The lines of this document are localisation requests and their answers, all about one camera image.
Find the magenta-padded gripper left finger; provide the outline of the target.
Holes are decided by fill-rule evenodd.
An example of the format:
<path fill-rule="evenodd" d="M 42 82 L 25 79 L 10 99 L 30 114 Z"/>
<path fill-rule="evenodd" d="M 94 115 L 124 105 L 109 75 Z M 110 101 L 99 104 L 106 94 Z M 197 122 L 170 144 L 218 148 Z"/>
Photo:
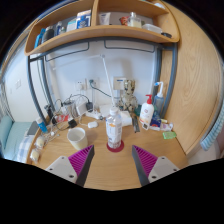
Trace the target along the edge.
<path fill-rule="evenodd" d="M 69 157 L 60 156 L 46 171 L 83 187 L 94 154 L 94 146 L 90 145 Z"/>

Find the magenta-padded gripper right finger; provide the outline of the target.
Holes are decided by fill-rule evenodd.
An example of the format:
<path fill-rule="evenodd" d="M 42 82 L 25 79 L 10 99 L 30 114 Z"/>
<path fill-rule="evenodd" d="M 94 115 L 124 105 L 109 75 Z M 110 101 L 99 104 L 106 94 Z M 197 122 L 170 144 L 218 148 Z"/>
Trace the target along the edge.
<path fill-rule="evenodd" d="M 132 157 L 141 186 L 146 186 L 179 170 L 167 157 L 156 157 L 136 145 L 132 146 Z"/>

